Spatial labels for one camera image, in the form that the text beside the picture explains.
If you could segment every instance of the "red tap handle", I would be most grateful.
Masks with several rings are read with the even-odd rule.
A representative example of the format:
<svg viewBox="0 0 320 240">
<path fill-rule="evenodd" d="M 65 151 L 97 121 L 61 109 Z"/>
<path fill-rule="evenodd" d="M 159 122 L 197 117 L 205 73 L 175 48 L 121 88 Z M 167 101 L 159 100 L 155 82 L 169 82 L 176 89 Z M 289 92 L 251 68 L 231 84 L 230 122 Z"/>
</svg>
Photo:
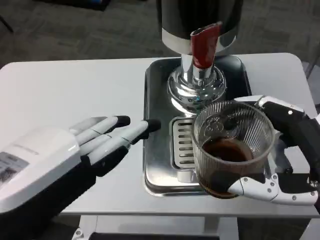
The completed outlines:
<svg viewBox="0 0 320 240">
<path fill-rule="evenodd" d="M 197 68 L 207 69 L 214 62 L 221 25 L 219 21 L 191 33 L 191 51 Z"/>
</svg>

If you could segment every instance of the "white table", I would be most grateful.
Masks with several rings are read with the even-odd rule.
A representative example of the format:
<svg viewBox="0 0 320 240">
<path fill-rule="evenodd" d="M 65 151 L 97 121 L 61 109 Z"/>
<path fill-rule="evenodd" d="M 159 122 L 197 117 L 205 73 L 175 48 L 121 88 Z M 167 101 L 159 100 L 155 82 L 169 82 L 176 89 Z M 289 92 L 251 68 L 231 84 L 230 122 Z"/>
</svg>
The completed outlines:
<svg viewBox="0 0 320 240">
<path fill-rule="evenodd" d="M 289 53 L 239 55 L 253 94 L 272 95 L 316 116 L 300 60 Z M 158 58 L 16 62 L 0 70 L 0 148 L 43 125 L 68 128 L 93 116 L 143 118 L 145 70 Z M 62 213 L 82 215 L 318 217 L 313 206 L 287 206 L 244 197 L 156 197 L 143 184 L 142 142 Z M 309 167 L 298 149 L 295 170 Z"/>
</svg>

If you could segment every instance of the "label on robot hand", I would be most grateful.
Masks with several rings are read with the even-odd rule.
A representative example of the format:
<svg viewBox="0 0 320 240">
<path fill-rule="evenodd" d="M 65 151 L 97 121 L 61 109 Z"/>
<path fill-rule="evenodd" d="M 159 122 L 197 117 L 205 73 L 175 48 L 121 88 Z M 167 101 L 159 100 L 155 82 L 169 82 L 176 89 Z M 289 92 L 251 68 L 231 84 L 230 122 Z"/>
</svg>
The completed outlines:
<svg viewBox="0 0 320 240">
<path fill-rule="evenodd" d="M 17 156 L 4 151 L 0 152 L 0 188 L 21 172 L 28 164 L 27 161 Z"/>
</svg>

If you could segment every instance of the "gray carpet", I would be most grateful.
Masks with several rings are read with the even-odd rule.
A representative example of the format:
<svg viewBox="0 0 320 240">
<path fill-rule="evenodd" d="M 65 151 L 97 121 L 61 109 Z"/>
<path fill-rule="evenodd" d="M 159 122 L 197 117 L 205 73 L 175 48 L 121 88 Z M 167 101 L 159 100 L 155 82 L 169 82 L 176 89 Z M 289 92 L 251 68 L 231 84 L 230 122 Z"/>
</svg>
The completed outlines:
<svg viewBox="0 0 320 240">
<path fill-rule="evenodd" d="M 112 0 L 94 11 L 32 0 L 0 0 L 0 68 L 17 61 L 169 57 L 154 0 Z M 319 0 L 245 0 L 227 54 L 289 52 L 308 62 L 320 41 Z M 300 238 L 308 219 L 239 219 L 242 240 Z"/>
</svg>

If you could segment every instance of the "glass cup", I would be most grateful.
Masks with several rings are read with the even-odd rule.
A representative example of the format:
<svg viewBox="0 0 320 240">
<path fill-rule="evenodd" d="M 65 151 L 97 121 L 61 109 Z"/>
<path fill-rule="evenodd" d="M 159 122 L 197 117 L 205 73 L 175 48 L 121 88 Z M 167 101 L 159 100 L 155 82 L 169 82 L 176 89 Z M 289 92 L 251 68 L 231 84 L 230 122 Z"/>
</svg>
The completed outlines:
<svg viewBox="0 0 320 240">
<path fill-rule="evenodd" d="M 263 171 L 274 142 L 272 123 L 260 110 L 237 101 L 209 105 L 192 123 L 194 163 L 199 184 L 214 197 L 236 197 L 227 192 L 230 185 L 243 175 Z M 225 149 L 230 150 L 219 153 L 217 146 L 227 146 Z"/>
</svg>

